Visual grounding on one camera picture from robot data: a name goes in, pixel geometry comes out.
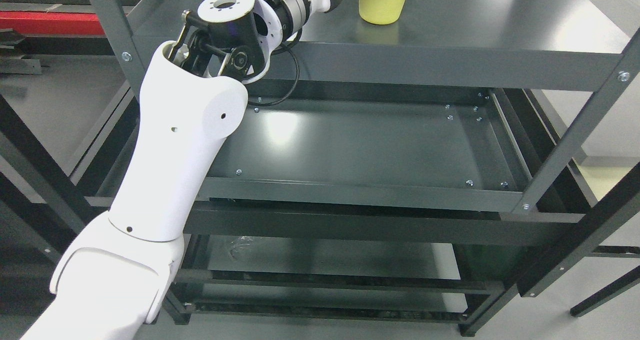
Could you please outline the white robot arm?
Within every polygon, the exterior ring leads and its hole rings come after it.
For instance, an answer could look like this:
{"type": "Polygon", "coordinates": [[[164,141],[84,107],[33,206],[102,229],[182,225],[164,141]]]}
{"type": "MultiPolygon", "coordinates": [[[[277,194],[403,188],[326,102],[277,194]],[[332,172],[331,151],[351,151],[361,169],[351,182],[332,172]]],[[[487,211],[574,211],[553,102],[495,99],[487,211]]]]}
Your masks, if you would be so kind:
{"type": "Polygon", "coordinates": [[[109,210],[71,242],[54,301],[24,340],[131,340],[153,322],[183,260],[186,220],[243,120],[246,85],[309,17],[342,0],[203,0],[151,57],[132,158],[109,210]]]}

